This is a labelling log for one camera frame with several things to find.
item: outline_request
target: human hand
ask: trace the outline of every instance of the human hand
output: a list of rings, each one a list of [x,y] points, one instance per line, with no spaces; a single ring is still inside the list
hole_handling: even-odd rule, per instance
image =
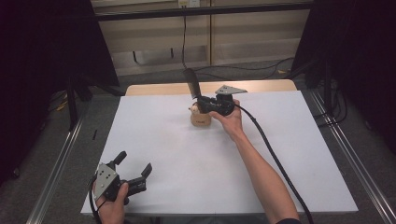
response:
[[[239,105],[238,100],[233,100],[236,105]],[[224,131],[230,135],[231,139],[235,141],[236,137],[244,134],[242,127],[242,114],[241,109],[239,107],[235,107],[233,109],[233,113],[228,116],[222,116],[218,112],[211,111],[209,112],[209,116],[220,121],[223,126]]]
[[[123,183],[120,187],[117,199],[114,202],[107,201],[105,196],[101,196],[96,201],[99,210],[99,217],[103,224],[122,224],[124,221],[124,199],[128,194],[128,183]]]

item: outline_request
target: forearm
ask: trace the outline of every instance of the forearm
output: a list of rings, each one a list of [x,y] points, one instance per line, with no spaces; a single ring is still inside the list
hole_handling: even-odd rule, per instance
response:
[[[233,140],[270,222],[277,223],[287,217],[298,219],[294,202],[277,172],[251,145],[243,132],[233,136]]]

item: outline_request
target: black curtain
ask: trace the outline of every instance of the black curtain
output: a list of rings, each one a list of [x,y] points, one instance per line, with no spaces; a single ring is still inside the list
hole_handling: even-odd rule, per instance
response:
[[[325,63],[341,90],[396,152],[395,8],[391,1],[334,1],[312,9],[292,70],[307,62],[308,87],[325,75]]]
[[[93,15],[91,2],[0,1],[0,184],[32,147],[51,95],[69,77],[119,85],[98,23],[55,20],[65,15]]]

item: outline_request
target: black stand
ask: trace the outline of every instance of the black stand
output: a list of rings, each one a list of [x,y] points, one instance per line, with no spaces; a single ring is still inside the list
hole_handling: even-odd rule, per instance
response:
[[[69,104],[69,114],[70,114],[70,126],[69,131],[71,132],[78,122],[78,112],[76,106],[76,96],[83,102],[88,102],[92,99],[92,93],[88,88],[90,85],[96,86],[114,96],[123,96],[125,92],[114,90],[100,82],[84,76],[69,76],[67,79],[67,103]]]

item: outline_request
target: aluminum rail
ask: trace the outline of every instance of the aluminum rail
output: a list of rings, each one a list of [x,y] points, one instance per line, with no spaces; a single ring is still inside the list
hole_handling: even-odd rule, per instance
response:
[[[315,92],[311,91],[311,97],[314,99],[319,111],[321,113],[324,113],[325,112],[325,108],[323,106],[324,101],[321,98],[320,94],[317,91]],[[333,117],[330,117],[328,115],[324,115],[323,117],[325,118],[326,122],[335,122],[335,119]],[[370,174],[364,167],[361,159],[359,158],[353,146],[350,145],[349,141],[347,140],[347,137],[344,135],[340,126],[335,123],[329,125],[329,127],[336,141],[338,142],[340,148],[343,150],[347,160],[349,161],[349,164],[352,166],[353,170],[355,171],[355,174],[361,181],[361,184],[366,190],[367,195],[372,200],[376,210],[378,211],[378,214],[384,220],[384,223],[387,224],[396,223],[395,213],[392,207],[390,206],[387,197],[379,188],[379,186],[375,183],[373,178],[370,176]]]
[[[41,190],[40,196],[38,197],[37,202],[35,203],[35,207],[33,208],[29,218],[27,219],[26,224],[42,223],[44,216],[47,213],[52,197],[55,193],[55,190],[58,186],[58,183],[61,180],[61,176],[64,171],[67,158],[69,157],[73,145],[76,142],[79,130],[82,125],[82,121],[84,120],[85,115],[88,111],[88,107],[89,107],[88,105],[83,106],[81,116],[77,124],[75,125],[75,128],[67,135],[66,140],[64,141],[64,146],[58,157],[58,160],[55,162],[55,165],[52,168],[49,178],[44,188]]]
[[[228,6],[228,7],[190,7],[190,8],[172,8],[162,10],[148,10],[135,12],[116,12],[116,13],[96,13],[88,16],[63,16],[49,19],[50,21],[122,21],[137,20],[150,18],[182,17],[182,16],[200,16],[200,15],[219,15],[249,12],[266,12],[266,11],[291,11],[304,10],[313,7],[328,7],[335,3],[324,2],[296,2],[281,4],[261,4],[247,6]]]

